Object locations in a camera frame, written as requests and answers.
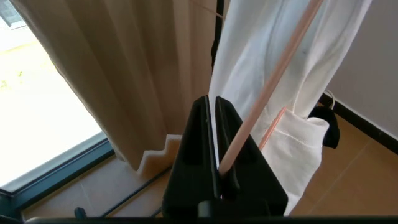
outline white cloth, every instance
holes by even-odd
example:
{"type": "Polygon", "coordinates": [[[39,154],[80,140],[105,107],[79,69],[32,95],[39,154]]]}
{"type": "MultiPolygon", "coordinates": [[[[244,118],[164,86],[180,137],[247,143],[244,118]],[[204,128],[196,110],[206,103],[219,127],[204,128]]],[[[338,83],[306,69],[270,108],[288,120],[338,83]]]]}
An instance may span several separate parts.
{"type": "MultiPolygon", "coordinates": [[[[232,102],[242,119],[246,118],[308,2],[231,1],[209,90],[215,147],[215,97],[232,102]]],[[[307,116],[340,66],[370,2],[324,1],[251,131],[259,144],[279,110],[287,106],[263,150],[289,196],[286,215],[301,198],[321,161],[328,124],[307,116]]]]}

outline beige curtain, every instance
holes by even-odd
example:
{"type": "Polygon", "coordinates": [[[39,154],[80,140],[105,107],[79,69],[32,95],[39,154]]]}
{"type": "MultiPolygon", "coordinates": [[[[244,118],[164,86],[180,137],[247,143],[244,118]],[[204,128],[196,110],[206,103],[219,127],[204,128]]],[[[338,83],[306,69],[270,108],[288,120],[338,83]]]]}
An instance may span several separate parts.
{"type": "Polygon", "coordinates": [[[52,62],[137,169],[182,134],[208,93],[216,1],[12,1],[52,62]]]}

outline tile floor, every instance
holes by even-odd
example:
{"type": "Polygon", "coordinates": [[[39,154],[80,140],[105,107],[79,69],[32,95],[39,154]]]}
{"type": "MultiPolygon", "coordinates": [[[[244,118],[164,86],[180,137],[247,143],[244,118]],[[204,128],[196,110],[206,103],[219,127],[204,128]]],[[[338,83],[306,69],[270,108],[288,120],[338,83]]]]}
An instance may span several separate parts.
{"type": "MultiPolygon", "coordinates": [[[[398,215],[398,155],[338,117],[337,149],[324,148],[322,164],[291,215],[398,215]]],[[[169,175],[111,214],[149,216],[160,207],[169,175]]],[[[147,180],[115,157],[23,212],[32,217],[72,217],[83,207],[97,216],[147,180]]]]}

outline baseboard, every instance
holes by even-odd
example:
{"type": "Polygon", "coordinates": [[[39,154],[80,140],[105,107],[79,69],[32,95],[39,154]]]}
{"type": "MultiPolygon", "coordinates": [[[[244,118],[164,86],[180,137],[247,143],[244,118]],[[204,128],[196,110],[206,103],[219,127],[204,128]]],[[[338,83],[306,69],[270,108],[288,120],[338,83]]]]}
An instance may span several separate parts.
{"type": "MultiPolygon", "coordinates": [[[[332,99],[328,95],[322,94],[319,102],[325,106],[329,106],[332,103],[332,99]]],[[[398,154],[398,140],[396,140],[394,137],[380,130],[378,127],[352,112],[338,101],[336,101],[333,111],[348,121],[350,124],[361,130],[363,133],[376,140],[378,143],[386,146],[392,152],[398,154]]]]}

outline window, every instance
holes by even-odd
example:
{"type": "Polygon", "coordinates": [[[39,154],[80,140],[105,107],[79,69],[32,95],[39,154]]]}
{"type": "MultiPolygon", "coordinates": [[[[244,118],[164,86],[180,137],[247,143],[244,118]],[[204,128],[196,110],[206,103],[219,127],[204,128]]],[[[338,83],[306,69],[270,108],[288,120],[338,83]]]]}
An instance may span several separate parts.
{"type": "Polygon", "coordinates": [[[25,25],[25,22],[9,0],[0,0],[0,17],[12,29],[25,25]]]}
{"type": "MultiPolygon", "coordinates": [[[[2,21],[24,24],[8,0],[0,0],[2,21]]],[[[0,29],[0,215],[20,218],[113,154],[30,29],[0,29]]]]}

